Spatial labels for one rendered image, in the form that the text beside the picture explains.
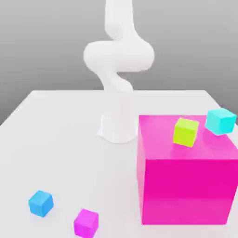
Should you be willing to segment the small yellow-green cube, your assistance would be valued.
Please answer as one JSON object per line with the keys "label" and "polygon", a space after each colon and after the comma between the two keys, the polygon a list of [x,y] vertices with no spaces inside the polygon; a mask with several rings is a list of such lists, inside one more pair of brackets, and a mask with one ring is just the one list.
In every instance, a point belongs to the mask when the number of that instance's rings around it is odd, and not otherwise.
{"label": "small yellow-green cube", "polygon": [[199,122],[179,118],[174,127],[173,143],[192,148],[197,138]]}

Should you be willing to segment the small cyan cube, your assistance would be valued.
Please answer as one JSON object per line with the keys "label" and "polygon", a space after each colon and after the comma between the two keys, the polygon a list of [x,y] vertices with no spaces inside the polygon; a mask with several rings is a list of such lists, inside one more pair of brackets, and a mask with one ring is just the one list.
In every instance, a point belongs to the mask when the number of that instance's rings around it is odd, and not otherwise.
{"label": "small cyan cube", "polygon": [[225,108],[209,110],[205,128],[215,135],[231,133],[234,129],[237,116]]}

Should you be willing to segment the small magenta cube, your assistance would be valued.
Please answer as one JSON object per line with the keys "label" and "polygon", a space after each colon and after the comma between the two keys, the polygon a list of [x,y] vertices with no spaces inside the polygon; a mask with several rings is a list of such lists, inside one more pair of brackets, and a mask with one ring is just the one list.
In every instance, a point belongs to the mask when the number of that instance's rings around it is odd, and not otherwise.
{"label": "small magenta cube", "polygon": [[82,209],[74,220],[74,234],[82,238],[93,238],[99,227],[99,214]]}

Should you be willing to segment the small blue cube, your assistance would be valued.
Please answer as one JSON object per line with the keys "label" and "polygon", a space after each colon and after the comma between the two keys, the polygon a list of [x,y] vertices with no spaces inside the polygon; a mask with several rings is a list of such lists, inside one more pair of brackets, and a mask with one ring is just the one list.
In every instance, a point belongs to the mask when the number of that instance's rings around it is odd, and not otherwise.
{"label": "small blue cube", "polygon": [[52,194],[38,190],[28,201],[30,212],[45,217],[53,208]]}

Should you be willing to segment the large pink box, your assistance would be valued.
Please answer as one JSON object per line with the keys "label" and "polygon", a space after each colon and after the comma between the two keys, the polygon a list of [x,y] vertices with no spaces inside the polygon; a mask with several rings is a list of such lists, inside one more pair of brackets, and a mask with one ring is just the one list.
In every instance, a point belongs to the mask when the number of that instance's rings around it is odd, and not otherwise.
{"label": "large pink box", "polygon": [[238,148],[205,128],[204,115],[193,147],[177,145],[177,115],[141,115],[137,181],[144,225],[224,225],[238,187]]}

